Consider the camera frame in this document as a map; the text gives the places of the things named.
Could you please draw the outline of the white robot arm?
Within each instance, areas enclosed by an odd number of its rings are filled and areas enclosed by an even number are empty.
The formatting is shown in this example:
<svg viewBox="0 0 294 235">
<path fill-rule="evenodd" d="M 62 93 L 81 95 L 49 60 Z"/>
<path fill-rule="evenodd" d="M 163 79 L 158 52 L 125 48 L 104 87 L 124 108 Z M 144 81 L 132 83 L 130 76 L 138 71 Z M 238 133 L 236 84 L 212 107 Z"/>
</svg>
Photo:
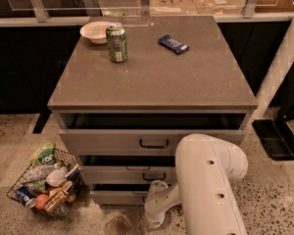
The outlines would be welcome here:
<svg viewBox="0 0 294 235">
<path fill-rule="evenodd" d="M 181 206 L 186 235 L 294 235 L 294 162 L 267 157 L 252 123 L 270 116 L 269 104 L 293 59 L 269 66 L 239 147 L 203 134 L 179 141 L 177 182 L 151 184 L 147 223 L 161 226 Z"/>
</svg>

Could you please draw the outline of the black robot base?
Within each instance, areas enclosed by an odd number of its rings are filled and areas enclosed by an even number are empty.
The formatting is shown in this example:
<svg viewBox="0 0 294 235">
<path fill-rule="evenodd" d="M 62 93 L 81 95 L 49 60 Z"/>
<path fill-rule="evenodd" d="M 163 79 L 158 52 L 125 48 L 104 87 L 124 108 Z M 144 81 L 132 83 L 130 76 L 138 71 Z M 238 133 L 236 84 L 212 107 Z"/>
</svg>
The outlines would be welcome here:
<svg viewBox="0 0 294 235">
<path fill-rule="evenodd" d="M 256 119 L 252 126 L 266 154 L 274 161 L 294 160 L 294 132 L 287 122 L 294 119 L 294 103 L 281 107 L 275 120 Z"/>
</svg>

